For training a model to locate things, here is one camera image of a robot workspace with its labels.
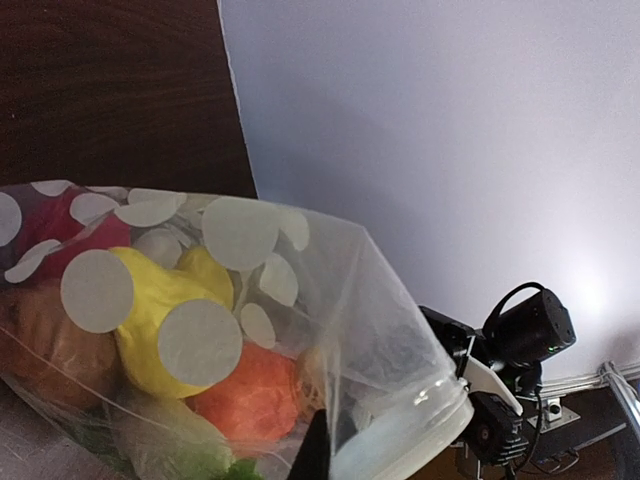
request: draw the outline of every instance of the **white wall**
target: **white wall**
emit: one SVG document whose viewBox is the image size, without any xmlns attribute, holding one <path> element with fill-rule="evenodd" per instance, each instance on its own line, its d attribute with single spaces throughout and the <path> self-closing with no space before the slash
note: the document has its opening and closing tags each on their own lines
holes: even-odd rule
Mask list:
<svg viewBox="0 0 640 480">
<path fill-rule="evenodd" d="M 578 346 L 640 362 L 640 2 L 222 0 L 260 196 L 367 226 L 480 326 L 536 279 Z"/>
</svg>

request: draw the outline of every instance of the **metal bracket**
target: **metal bracket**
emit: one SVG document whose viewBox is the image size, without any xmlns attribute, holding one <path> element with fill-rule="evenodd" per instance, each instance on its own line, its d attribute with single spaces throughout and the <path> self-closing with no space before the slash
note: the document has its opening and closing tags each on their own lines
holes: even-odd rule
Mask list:
<svg viewBox="0 0 640 480">
<path fill-rule="evenodd" d="M 604 363 L 600 373 L 611 387 L 611 391 L 627 417 L 627 425 L 640 443 L 640 401 L 638 401 L 637 391 L 627 383 L 613 362 Z"/>
<path fill-rule="evenodd" d="M 551 432 L 576 420 L 580 420 L 580 415 L 567 407 L 563 407 L 560 403 L 560 397 L 548 398 L 542 401 L 542 429 L 540 433 Z M 538 416 L 531 417 L 527 421 L 535 428 Z"/>
<path fill-rule="evenodd" d="M 482 471 L 483 466 L 478 460 L 469 446 L 464 443 L 462 448 L 458 448 L 456 451 L 456 469 L 458 473 L 468 480 L 483 480 Z"/>
</svg>

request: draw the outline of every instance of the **brown object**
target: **brown object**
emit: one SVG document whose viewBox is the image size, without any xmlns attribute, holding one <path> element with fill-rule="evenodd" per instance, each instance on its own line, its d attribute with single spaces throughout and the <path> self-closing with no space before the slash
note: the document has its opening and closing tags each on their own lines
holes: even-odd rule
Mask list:
<svg viewBox="0 0 640 480">
<path fill-rule="evenodd" d="M 318 410 L 326 408 L 322 352 L 310 348 L 300 354 L 296 361 L 298 408 L 305 422 L 311 422 Z"/>
<path fill-rule="evenodd" d="M 113 335 L 78 328 L 57 281 L 0 295 L 0 328 L 1 371 L 40 399 L 86 410 L 101 400 L 85 387 L 106 397 L 115 392 L 121 365 Z"/>
<path fill-rule="evenodd" d="M 255 197 L 215 0 L 3 0 L 0 44 L 0 183 Z"/>
</svg>

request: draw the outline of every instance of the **white plastic part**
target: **white plastic part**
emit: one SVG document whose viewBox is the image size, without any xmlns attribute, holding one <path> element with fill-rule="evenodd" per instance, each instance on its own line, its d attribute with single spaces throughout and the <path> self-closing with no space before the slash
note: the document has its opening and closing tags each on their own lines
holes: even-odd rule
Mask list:
<svg viewBox="0 0 640 480">
<path fill-rule="evenodd" d="M 467 368 L 464 371 L 464 378 L 469 382 L 469 392 L 495 393 L 502 398 L 507 405 L 513 408 L 517 415 L 522 415 L 524 411 L 522 405 L 516 397 L 509 391 L 500 377 L 481 363 L 479 360 L 469 357 Z"/>
<path fill-rule="evenodd" d="M 396 405 L 374 418 L 333 457 L 332 480 L 404 480 L 453 443 L 471 421 L 473 408 L 455 379 L 438 388 L 441 392 L 430 392 L 418 405 Z M 442 394 L 453 394 L 455 400 L 448 402 Z M 433 416 L 436 404 L 448 405 Z"/>
</svg>

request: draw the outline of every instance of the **metal rod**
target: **metal rod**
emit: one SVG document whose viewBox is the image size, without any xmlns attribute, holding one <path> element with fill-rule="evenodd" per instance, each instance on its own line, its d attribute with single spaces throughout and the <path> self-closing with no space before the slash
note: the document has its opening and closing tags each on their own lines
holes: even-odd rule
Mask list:
<svg viewBox="0 0 640 480">
<path fill-rule="evenodd" d="M 620 374 L 627 380 L 640 379 L 640 364 L 616 367 Z M 608 386 L 602 378 L 602 371 L 590 375 L 580 375 L 560 380 L 544 382 L 542 385 L 542 398 L 563 397 L 572 393 L 583 392 Z"/>
<path fill-rule="evenodd" d="M 609 383 L 611 391 L 627 416 L 629 427 L 640 443 L 640 402 L 634 395 L 633 388 L 626 382 L 613 362 L 605 362 L 600 371 L 603 378 Z"/>
</svg>

